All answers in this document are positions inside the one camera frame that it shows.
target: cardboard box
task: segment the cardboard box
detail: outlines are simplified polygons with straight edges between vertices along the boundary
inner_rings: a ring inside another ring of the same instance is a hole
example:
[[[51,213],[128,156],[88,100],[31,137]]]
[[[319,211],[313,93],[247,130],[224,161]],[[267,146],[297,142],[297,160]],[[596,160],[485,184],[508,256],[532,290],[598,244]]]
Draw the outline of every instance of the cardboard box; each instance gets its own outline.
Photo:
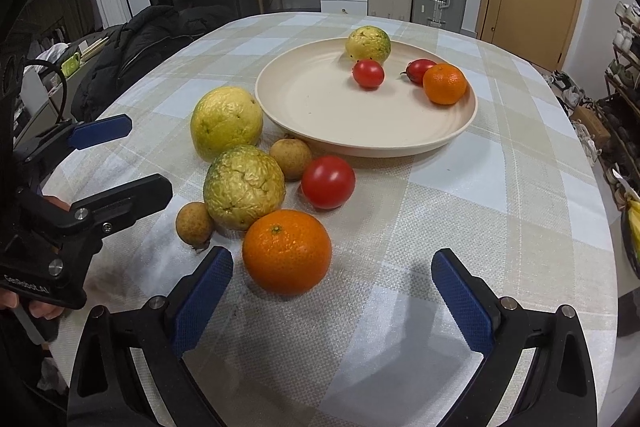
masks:
[[[597,115],[591,109],[579,105],[569,117],[569,120],[580,122],[585,126],[589,134],[593,136],[593,142],[598,149],[605,148],[609,140],[611,140],[609,131],[607,131],[606,127],[598,120]]]

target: tomato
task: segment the tomato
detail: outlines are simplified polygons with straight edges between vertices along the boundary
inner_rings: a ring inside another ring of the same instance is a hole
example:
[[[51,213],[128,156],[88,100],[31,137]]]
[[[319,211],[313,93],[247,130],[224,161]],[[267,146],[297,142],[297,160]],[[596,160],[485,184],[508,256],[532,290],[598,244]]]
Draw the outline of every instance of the tomato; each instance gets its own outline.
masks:
[[[375,60],[360,60],[351,71],[353,79],[360,87],[373,89],[385,80],[385,70]]]
[[[429,60],[428,58],[419,58],[418,60],[414,60],[409,63],[404,74],[406,74],[406,76],[409,77],[409,80],[414,84],[421,86],[424,74],[435,65],[436,63],[433,62],[433,60]]]
[[[337,156],[316,158],[302,174],[302,193],[316,208],[338,208],[353,194],[356,174],[351,166]]]

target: orange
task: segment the orange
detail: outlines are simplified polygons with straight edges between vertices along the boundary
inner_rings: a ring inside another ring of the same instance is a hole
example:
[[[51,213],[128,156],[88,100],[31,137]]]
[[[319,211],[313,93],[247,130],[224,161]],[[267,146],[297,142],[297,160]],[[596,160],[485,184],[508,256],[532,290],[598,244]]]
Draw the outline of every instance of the orange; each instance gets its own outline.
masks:
[[[436,64],[424,73],[422,88],[433,103],[453,105],[466,93],[465,75],[451,64]]]
[[[276,210],[249,228],[242,260],[264,290],[299,295],[318,284],[329,270],[331,239],[315,217],[297,210]]]

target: beige plate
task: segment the beige plate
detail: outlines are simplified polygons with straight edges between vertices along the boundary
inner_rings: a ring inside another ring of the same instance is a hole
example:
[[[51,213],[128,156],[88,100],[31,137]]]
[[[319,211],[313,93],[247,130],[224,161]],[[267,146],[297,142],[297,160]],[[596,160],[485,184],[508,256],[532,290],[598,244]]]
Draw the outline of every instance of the beige plate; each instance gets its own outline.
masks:
[[[445,62],[415,46],[392,42],[385,82],[364,90],[351,76],[346,39],[312,42],[272,60],[255,84],[271,120],[330,152],[369,158],[411,156],[453,140],[471,124],[478,99],[471,86],[456,105],[431,103],[401,74],[418,58]]]

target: finger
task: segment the finger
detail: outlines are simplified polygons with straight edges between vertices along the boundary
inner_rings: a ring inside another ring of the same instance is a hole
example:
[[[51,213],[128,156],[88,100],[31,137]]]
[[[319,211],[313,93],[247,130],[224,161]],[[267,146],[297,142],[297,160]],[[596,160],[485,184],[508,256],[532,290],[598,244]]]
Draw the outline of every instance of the finger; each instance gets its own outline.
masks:
[[[39,319],[41,317],[47,317],[47,315],[58,312],[58,315],[62,313],[62,308],[54,306],[53,304],[47,304],[39,301],[31,301],[29,304],[29,311],[33,317]]]
[[[45,315],[44,318],[47,319],[48,321],[58,318],[60,317],[60,315],[62,315],[62,312],[64,310],[65,310],[64,308],[61,308],[60,306],[56,306],[56,309],[50,312],[49,314]]]
[[[4,308],[17,308],[18,296],[9,290],[0,289],[0,306]]]
[[[62,210],[66,210],[68,212],[71,209],[71,206],[66,204],[60,198],[57,198],[55,196],[44,196],[44,198],[50,203],[55,204],[55,206],[59,206],[60,208],[62,208]]]

